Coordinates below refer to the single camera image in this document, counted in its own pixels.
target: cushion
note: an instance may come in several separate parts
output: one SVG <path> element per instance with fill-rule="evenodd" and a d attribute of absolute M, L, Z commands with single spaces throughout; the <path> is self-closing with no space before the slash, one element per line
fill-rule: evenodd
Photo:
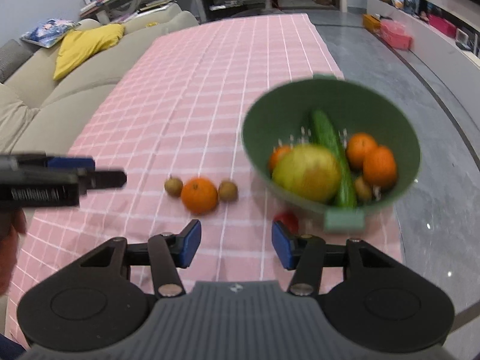
<path fill-rule="evenodd" d="M 58 49 L 41 48 L 5 82 L 30 108 L 40 107 L 57 86 L 52 78 Z"/>
<path fill-rule="evenodd" d="M 8 80 L 31 56 L 30 51 L 13 39 L 0 47 L 0 84 Z"/>
<path fill-rule="evenodd" d="M 34 30 L 23 34 L 20 39 L 37 46 L 50 48 L 59 42 L 68 31 L 79 25 L 80 23 L 71 20 L 50 19 Z"/>
<path fill-rule="evenodd" d="M 108 24 L 87 31 L 70 31 L 61 43 L 53 79 L 62 79 L 91 56 L 115 46 L 123 37 L 124 31 L 123 24 Z"/>
<path fill-rule="evenodd" d="M 178 15 L 182 10 L 178 4 L 172 4 L 165 10 L 156 12 L 145 12 L 125 23 L 125 34 L 129 34 L 145 28 L 152 21 L 158 24 L 167 23 Z"/>
<path fill-rule="evenodd" d="M 28 108 L 9 87 L 0 84 L 0 152 L 10 152 L 37 112 Z"/>
<path fill-rule="evenodd" d="M 102 25 L 93 19 L 83 19 L 79 21 L 80 26 L 75 28 L 77 31 L 86 31 L 86 30 L 93 30 L 94 28 L 101 27 Z"/>
<path fill-rule="evenodd" d="M 68 96 L 42 108 L 12 152 L 65 155 L 115 85 L 103 85 Z"/>

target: metal screw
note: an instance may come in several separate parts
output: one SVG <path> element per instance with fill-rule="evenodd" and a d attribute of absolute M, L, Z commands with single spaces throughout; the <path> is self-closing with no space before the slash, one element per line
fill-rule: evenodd
<path fill-rule="evenodd" d="M 180 295 L 182 288 L 178 284 L 164 284 L 158 287 L 158 293 L 166 298 L 175 297 Z"/>
<path fill-rule="evenodd" d="M 314 288 L 310 284 L 297 283 L 292 285 L 290 292 L 297 296 L 308 296 L 314 291 Z"/>

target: sofa cushion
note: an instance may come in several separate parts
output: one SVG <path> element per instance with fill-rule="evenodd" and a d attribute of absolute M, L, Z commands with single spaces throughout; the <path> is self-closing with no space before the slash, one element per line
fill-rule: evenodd
<path fill-rule="evenodd" d="M 88 88 L 118 83 L 156 38 L 195 25 L 198 25 L 198 22 L 194 15 L 183 11 L 168 23 L 125 35 L 115 47 L 99 52 L 65 77 L 42 107 Z"/>
<path fill-rule="evenodd" d="M 100 27 L 98 21 L 80 21 L 77 30 L 91 30 Z M 53 80 L 60 43 L 49 49 L 41 48 L 5 82 L 30 108 L 38 108 L 56 88 Z"/>
<path fill-rule="evenodd" d="M 28 108 L 9 87 L 0 84 L 0 152 L 9 152 L 37 109 Z"/>
<path fill-rule="evenodd" d="M 125 23 L 125 34 L 141 30 L 142 28 L 145 28 L 148 23 L 167 23 L 172 20 L 176 15 L 178 15 L 181 11 L 182 10 L 178 6 L 178 4 L 172 4 L 163 11 L 142 13 L 134 19 L 129 20 Z"/>
<path fill-rule="evenodd" d="M 64 155 L 115 85 L 103 85 L 43 107 L 13 148 Z"/>
<path fill-rule="evenodd" d="M 15 71 L 30 59 L 32 53 L 10 39 L 0 47 L 0 84 L 3 84 Z"/>

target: tv cabinet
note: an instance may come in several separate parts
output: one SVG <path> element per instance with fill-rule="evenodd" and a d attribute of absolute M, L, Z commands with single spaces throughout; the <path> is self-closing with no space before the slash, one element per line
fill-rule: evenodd
<path fill-rule="evenodd" d="M 368 0 L 367 12 L 406 26 L 413 37 L 411 52 L 443 81 L 480 129 L 480 59 L 460 50 L 455 39 L 380 0 Z"/>

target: red tomato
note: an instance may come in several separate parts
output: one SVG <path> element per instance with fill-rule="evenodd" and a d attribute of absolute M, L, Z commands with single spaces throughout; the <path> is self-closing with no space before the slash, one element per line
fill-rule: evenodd
<path fill-rule="evenodd" d="M 292 148 L 290 146 L 279 146 L 275 150 L 273 150 L 273 153 L 268 160 L 268 169 L 270 170 L 270 173 L 273 172 L 273 170 L 277 166 L 278 161 L 280 161 L 283 156 L 291 150 Z"/>
<path fill-rule="evenodd" d="M 290 211 L 281 212 L 280 214 L 275 215 L 273 221 L 283 223 L 292 234 L 299 233 L 299 220 L 295 214 Z"/>

